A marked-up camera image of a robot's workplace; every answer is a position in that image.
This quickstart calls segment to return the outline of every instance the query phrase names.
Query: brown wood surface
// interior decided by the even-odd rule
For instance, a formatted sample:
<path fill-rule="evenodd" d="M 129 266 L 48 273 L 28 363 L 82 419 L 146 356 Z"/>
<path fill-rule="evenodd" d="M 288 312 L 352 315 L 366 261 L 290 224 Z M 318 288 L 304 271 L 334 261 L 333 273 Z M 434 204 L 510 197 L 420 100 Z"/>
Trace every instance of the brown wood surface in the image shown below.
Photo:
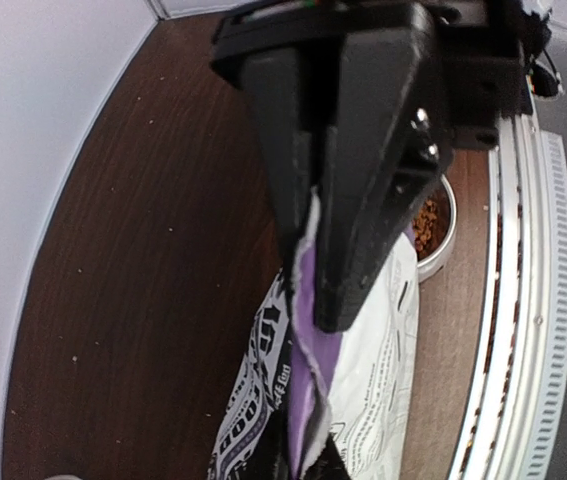
<path fill-rule="evenodd" d="M 479 337 L 487 259 L 487 154 L 457 152 L 447 177 L 458 205 L 448 265 L 421 285 L 414 389 L 402 480 L 447 478 Z"/>
<path fill-rule="evenodd" d="M 5 480 L 204 478 L 279 265 L 247 110 L 208 68 L 217 19 L 158 25 L 77 160 L 18 334 Z M 422 291 L 405 478 L 447 471 L 473 363 L 485 217 L 470 192 L 487 181 L 464 158 L 456 260 Z"/>

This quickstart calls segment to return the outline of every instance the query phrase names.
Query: white bowl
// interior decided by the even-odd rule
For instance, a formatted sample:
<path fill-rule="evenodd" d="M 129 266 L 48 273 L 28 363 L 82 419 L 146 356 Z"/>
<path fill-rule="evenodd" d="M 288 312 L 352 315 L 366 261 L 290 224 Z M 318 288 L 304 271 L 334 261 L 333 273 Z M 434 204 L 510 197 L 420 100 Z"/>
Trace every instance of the white bowl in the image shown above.
<path fill-rule="evenodd" d="M 452 186 L 450 182 L 447 181 L 445 175 L 441 176 L 441 184 L 445 189 L 447 198 L 450 202 L 450 226 L 447 229 L 447 233 L 443 238 L 443 241 L 438 246 L 431 255 L 427 258 L 421 260 L 418 265 L 419 273 L 419 283 L 424 282 L 440 269 L 442 269 L 447 261 L 452 256 L 452 251 L 454 250 L 454 242 L 456 240 L 456 199 L 454 198 L 454 192 L 452 191 Z"/>

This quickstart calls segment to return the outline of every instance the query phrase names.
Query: white round object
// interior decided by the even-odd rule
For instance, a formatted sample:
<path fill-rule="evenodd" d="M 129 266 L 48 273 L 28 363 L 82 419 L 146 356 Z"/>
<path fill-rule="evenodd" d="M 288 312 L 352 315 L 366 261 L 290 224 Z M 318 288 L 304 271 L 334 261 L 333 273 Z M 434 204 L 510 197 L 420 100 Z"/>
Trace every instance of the white round object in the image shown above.
<path fill-rule="evenodd" d="M 450 226 L 447 229 L 447 233 L 443 238 L 443 241 L 438 246 L 431 255 L 427 258 L 421 260 L 418 265 L 419 272 L 419 283 L 427 280 L 440 269 L 442 269 L 447 261 L 452 256 L 452 251 L 454 250 L 454 242 L 456 240 L 456 199 L 454 198 L 454 192 L 452 191 L 452 186 L 450 182 L 447 181 L 445 176 L 441 177 L 441 184 L 445 189 L 448 201 L 450 202 Z"/>

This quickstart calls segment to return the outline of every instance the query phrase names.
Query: food packaging bag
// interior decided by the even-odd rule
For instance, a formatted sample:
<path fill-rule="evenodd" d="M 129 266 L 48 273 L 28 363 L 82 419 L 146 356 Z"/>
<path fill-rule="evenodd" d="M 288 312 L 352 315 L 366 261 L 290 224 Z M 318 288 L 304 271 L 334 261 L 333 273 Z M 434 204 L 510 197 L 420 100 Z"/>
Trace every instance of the food packaging bag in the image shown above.
<path fill-rule="evenodd" d="M 259 308 L 208 480 L 394 480 L 400 473 L 416 333 L 416 252 L 397 240 L 352 327 L 314 326 L 320 203 L 313 194 L 286 295 Z"/>

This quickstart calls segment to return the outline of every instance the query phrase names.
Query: aluminum sliding door track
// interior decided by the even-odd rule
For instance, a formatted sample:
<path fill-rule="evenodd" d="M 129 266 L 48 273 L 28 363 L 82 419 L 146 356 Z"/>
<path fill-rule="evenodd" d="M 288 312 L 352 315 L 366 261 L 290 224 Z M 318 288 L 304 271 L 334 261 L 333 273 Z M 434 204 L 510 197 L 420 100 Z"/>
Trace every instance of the aluminum sliding door track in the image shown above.
<path fill-rule="evenodd" d="M 449 480 L 543 479 L 567 382 L 567 167 L 536 116 L 490 152 L 485 302 Z"/>

